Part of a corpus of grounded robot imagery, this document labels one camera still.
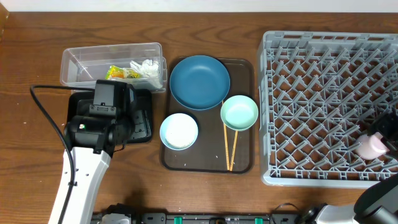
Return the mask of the pink cup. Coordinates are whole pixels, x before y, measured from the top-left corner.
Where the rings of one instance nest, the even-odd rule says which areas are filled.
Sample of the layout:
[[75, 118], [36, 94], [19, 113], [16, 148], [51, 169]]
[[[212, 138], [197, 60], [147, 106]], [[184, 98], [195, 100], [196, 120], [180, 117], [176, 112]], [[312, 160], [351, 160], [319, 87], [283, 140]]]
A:
[[381, 141], [381, 139], [382, 134], [379, 132], [370, 136], [364, 134], [358, 138], [359, 146], [355, 152], [362, 159], [376, 159], [389, 152], [387, 146]]

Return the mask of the light blue rice bowl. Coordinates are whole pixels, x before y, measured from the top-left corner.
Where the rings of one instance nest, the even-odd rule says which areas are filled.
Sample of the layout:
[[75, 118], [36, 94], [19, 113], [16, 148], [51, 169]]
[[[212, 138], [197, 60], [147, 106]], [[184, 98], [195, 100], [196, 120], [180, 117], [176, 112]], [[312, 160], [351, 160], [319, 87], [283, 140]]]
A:
[[160, 139], [169, 149], [182, 151], [197, 140], [197, 122], [185, 113], [175, 113], [166, 117], [160, 126]]

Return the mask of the white paper napkin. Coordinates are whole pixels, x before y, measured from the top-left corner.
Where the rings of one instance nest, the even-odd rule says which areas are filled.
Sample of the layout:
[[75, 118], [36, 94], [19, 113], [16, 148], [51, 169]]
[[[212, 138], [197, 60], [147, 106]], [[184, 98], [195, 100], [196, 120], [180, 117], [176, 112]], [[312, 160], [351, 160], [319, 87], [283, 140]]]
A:
[[159, 63], [151, 59], [145, 59], [141, 64], [132, 60], [130, 67], [143, 78], [154, 78], [159, 75]]

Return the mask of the yellow green snack wrapper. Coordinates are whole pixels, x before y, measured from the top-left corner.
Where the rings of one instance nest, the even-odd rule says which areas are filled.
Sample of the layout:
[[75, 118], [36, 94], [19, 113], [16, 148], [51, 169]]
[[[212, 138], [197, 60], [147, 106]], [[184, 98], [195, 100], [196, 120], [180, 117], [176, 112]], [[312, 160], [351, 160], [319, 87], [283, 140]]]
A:
[[111, 65], [109, 70], [106, 73], [105, 79], [112, 80], [112, 79], [127, 79], [127, 78], [141, 78], [142, 75], [136, 72], [132, 68], [120, 68], [115, 65]]

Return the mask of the dark blue plate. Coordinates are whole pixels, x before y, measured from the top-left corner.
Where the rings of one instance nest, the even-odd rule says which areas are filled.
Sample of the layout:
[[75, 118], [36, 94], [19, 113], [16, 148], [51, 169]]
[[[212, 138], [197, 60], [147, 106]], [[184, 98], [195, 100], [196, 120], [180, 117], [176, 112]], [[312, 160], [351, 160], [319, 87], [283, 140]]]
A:
[[194, 55], [181, 60], [170, 75], [172, 96], [192, 110], [208, 110], [219, 105], [229, 92], [229, 71], [218, 59]]

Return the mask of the mint green bowl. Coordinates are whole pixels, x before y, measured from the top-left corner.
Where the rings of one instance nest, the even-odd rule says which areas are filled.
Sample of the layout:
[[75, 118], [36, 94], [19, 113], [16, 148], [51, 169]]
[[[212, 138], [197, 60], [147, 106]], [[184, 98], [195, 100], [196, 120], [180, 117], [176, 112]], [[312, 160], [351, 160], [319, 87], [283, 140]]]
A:
[[245, 131], [257, 121], [259, 109], [256, 102], [250, 97], [235, 95], [223, 103], [220, 116], [228, 128]]

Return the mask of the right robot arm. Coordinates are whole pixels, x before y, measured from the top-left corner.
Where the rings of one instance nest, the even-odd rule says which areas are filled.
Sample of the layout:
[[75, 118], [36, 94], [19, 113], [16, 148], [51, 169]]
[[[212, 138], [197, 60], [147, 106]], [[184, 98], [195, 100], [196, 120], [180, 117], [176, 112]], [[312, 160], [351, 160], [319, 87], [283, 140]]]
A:
[[[397, 159], [397, 111], [380, 115], [358, 139], [357, 155], [375, 159], [388, 155]], [[296, 223], [390, 223], [397, 224], [397, 174], [368, 188], [354, 205], [314, 207]]]

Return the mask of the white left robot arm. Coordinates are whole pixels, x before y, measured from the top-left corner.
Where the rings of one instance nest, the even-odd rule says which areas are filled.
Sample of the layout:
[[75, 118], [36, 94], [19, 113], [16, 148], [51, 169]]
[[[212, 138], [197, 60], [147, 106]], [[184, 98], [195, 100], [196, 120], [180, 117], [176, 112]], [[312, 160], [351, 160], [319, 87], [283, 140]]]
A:
[[73, 147], [63, 155], [63, 173], [49, 223], [135, 223], [135, 212], [126, 205], [111, 205], [98, 217], [93, 209], [101, 181], [109, 167], [110, 152]]

